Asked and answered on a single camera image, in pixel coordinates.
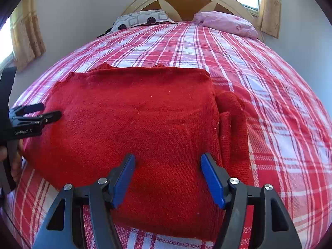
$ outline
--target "wooden headboard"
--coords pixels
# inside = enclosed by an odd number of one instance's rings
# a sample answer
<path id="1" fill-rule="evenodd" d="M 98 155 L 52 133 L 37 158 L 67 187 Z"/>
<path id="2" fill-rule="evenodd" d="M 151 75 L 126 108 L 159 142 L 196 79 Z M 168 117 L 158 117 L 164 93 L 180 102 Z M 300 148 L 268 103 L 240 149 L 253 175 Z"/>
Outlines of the wooden headboard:
<path id="1" fill-rule="evenodd" d="M 135 0 L 124 12 L 162 9 L 173 21 L 192 21 L 194 14 L 202 11 L 219 11 L 246 19 L 256 28 L 259 39 L 263 34 L 256 26 L 250 12 L 237 0 Z"/>

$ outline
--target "pink pillowcase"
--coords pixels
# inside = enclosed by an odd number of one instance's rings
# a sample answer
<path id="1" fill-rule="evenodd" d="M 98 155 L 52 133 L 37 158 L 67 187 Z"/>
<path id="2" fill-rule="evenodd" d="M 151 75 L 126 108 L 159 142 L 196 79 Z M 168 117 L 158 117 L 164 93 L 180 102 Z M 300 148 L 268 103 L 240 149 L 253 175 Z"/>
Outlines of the pink pillowcase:
<path id="1" fill-rule="evenodd" d="M 211 11 L 194 14 L 193 22 L 204 27 L 223 31 L 239 36 L 257 39 L 258 33 L 253 25 L 238 16 Z"/>

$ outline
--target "screw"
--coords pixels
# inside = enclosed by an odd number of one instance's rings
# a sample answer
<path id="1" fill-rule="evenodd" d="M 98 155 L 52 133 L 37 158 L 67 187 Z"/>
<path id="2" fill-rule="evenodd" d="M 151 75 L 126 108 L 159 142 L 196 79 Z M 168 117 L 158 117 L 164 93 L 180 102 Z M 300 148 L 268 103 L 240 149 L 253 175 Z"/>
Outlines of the screw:
<path id="1" fill-rule="evenodd" d="M 98 183 L 99 183 L 99 184 L 105 184 L 105 183 L 107 183 L 107 179 L 106 179 L 106 178 L 100 178 L 100 179 L 98 180 Z"/>
<path id="2" fill-rule="evenodd" d="M 267 191 L 271 191 L 273 189 L 273 186 L 271 184 L 265 184 L 264 188 L 267 190 Z"/>
<path id="3" fill-rule="evenodd" d="M 238 184 L 240 182 L 238 178 L 230 178 L 229 181 L 231 184 Z"/>
<path id="4" fill-rule="evenodd" d="M 66 191 L 72 189 L 72 185 L 71 184 L 66 184 L 64 187 L 63 187 Z"/>

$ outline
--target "logo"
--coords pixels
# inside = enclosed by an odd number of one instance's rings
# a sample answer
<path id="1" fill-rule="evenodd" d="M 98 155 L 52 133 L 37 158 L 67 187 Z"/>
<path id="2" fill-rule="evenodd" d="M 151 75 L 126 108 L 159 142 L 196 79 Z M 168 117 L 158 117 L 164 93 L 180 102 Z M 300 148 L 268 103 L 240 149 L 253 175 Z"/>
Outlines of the logo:
<path id="1" fill-rule="evenodd" d="M 21 135 L 21 134 L 32 133 L 32 132 L 33 132 L 32 129 L 28 129 L 28 130 L 15 131 L 14 134 Z"/>

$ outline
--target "patterned pillow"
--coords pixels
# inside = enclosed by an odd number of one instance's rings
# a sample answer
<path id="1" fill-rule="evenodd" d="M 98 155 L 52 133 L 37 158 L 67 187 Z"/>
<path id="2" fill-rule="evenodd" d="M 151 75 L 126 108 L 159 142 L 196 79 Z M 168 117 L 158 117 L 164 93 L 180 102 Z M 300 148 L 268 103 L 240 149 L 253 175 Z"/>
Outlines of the patterned pillow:
<path id="1" fill-rule="evenodd" d="M 165 22 L 174 23 L 163 10 L 139 11 L 117 18 L 110 33 L 139 25 L 154 25 Z"/>

